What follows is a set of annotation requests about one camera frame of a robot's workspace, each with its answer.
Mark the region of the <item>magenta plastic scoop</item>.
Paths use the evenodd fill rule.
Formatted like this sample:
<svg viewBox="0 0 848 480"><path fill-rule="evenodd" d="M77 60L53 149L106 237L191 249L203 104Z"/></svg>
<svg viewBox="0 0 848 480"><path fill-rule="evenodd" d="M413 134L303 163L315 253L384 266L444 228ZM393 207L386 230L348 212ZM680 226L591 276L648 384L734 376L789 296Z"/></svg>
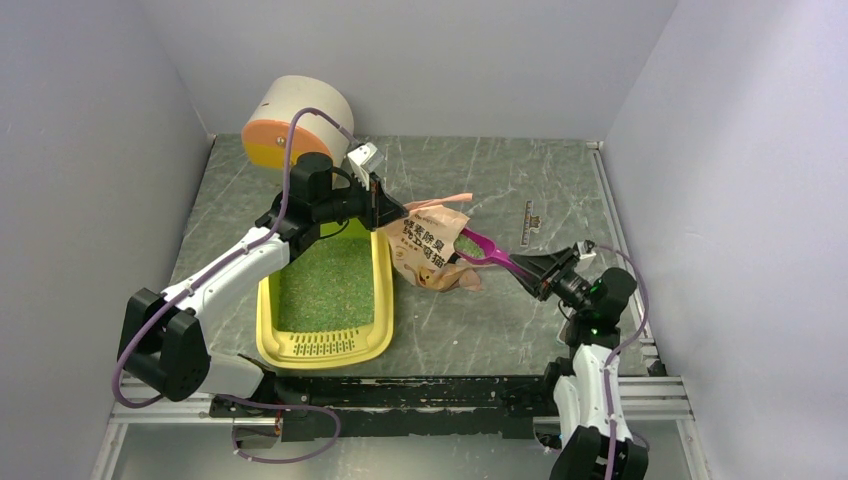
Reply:
<svg viewBox="0 0 848 480"><path fill-rule="evenodd" d="M463 228L458 234L454 241L454 251L471 265L496 265L505 268L518 278L527 277L527 273L516 265L510 255L501 250L493 240L469 228Z"/></svg>

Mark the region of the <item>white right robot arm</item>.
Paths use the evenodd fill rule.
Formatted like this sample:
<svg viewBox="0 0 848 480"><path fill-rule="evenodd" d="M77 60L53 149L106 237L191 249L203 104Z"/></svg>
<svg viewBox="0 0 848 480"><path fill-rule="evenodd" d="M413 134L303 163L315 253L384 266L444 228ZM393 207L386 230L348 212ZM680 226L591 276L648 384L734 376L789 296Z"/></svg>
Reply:
<svg viewBox="0 0 848 480"><path fill-rule="evenodd" d="M548 365L539 389L542 406L559 418L553 479L642 479L649 466L649 450L636 443L619 391L620 354L637 337L622 338L618 323L642 278L635 266L584 278L582 266L598 248L584 241L555 253L510 257L531 296L555 296L566 309L570 354Z"/></svg>

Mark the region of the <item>orange cat litter bag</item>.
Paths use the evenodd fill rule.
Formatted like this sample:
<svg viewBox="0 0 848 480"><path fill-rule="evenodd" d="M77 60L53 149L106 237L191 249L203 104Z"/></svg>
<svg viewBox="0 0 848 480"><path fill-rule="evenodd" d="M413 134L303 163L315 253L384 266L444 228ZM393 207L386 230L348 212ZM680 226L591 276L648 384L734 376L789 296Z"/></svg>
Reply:
<svg viewBox="0 0 848 480"><path fill-rule="evenodd" d="M408 211L405 218L382 228L389 242L392 264L408 283L437 292L482 289L475 267L464 259L454 258L454 243L469 217L451 205L472 199L473 195L466 192L410 202L405 205Z"/></svg>

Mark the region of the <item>round cream drawer cabinet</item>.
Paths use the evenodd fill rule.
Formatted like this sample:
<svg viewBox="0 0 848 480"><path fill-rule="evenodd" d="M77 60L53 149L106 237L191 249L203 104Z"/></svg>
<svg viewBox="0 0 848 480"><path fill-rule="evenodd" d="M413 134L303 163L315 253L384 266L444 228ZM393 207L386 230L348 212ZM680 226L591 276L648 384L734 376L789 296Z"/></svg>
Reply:
<svg viewBox="0 0 848 480"><path fill-rule="evenodd" d="M283 168L291 120L304 108L328 114L348 132L354 116L345 97L326 82L300 75L276 79L242 129L241 139L251 163L266 171ZM296 122L291 163L305 153L320 152L340 165L350 141L322 117L307 113Z"/></svg>

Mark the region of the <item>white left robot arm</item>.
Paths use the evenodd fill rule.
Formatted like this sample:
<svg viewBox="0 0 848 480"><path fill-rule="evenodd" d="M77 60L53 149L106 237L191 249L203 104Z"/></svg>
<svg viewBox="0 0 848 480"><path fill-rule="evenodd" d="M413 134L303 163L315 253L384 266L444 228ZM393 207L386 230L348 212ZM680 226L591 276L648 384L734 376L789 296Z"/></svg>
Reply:
<svg viewBox="0 0 848 480"><path fill-rule="evenodd" d="M243 356L210 353L202 322L323 241L323 225L353 222L375 231L406 217L376 172L383 158L371 143L353 148L340 165L321 153L301 155L271 208L234 246L180 283L133 294L112 378L116 400L135 405L120 390L128 373L159 399L210 393L236 397L254 416L271 411L277 400L273 373Z"/></svg>

